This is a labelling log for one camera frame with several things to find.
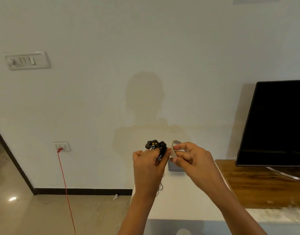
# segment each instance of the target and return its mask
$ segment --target person's left hand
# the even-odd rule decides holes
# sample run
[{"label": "person's left hand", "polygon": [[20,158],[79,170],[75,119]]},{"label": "person's left hand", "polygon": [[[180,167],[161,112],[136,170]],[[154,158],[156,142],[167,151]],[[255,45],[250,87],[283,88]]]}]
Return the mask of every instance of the person's left hand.
[{"label": "person's left hand", "polygon": [[164,174],[165,166],[171,155],[170,150],[171,148],[166,150],[166,153],[161,158],[158,165],[156,165],[156,159],[160,153],[158,148],[133,153],[136,187],[135,196],[139,196],[145,200],[154,201]]}]

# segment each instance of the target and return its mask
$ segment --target tape roll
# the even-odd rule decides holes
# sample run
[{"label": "tape roll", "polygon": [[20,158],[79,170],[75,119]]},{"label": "tape roll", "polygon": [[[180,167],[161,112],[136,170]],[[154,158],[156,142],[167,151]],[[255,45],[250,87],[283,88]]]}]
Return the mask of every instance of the tape roll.
[{"label": "tape roll", "polygon": [[176,158],[177,155],[175,153],[175,150],[174,150],[174,144],[180,144],[181,142],[179,142],[178,140],[174,140],[172,143],[171,143],[171,156],[173,158]]}]

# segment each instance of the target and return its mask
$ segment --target person's right hand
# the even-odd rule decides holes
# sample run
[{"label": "person's right hand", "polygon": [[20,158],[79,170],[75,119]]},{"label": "person's right hand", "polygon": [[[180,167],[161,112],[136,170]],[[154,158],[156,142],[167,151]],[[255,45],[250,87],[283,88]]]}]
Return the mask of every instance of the person's right hand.
[{"label": "person's right hand", "polygon": [[181,167],[191,180],[203,190],[211,199],[221,193],[227,186],[220,174],[209,151],[191,143],[184,142],[174,146],[177,158],[170,158]]}]

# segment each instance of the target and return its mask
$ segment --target wooden shelf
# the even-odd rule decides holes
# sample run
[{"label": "wooden shelf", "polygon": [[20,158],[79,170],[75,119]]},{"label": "wooden shelf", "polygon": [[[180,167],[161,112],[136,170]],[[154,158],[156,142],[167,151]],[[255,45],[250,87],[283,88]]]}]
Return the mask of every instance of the wooden shelf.
[{"label": "wooden shelf", "polygon": [[300,181],[265,167],[237,167],[235,160],[215,163],[245,208],[300,207]]}]

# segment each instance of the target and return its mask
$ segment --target red cable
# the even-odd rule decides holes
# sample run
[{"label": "red cable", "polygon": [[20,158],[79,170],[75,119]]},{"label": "red cable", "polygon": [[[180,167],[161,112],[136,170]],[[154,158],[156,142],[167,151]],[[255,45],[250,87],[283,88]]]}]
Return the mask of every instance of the red cable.
[{"label": "red cable", "polygon": [[[62,151],[62,148],[59,148],[57,153],[58,153],[58,160],[60,162],[60,166],[61,166],[61,170],[62,170],[62,175],[63,175],[63,180],[64,180],[64,185],[65,185],[65,192],[66,192],[66,198],[67,198],[67,202],[69,204],[69,196],[67,194],[67,188],[66,188],[66,183],[65,183],[65,177],[64,177],[64,173],[63,173],[63,168],[62,168],[62,164],[61,164],[61,159],[60,159],[60,155],[59,153]],[[71,217],[72,217],[72,222],[73,222],[73,227],[74,227],[74,234],[76,235],[76,229],[75,229],[75,224],[74,224],[74,219],[73,219],[73,214],[72,214],[72,210],[71,210],[71,206],[69,204],[69,211],[71,213]]]}]

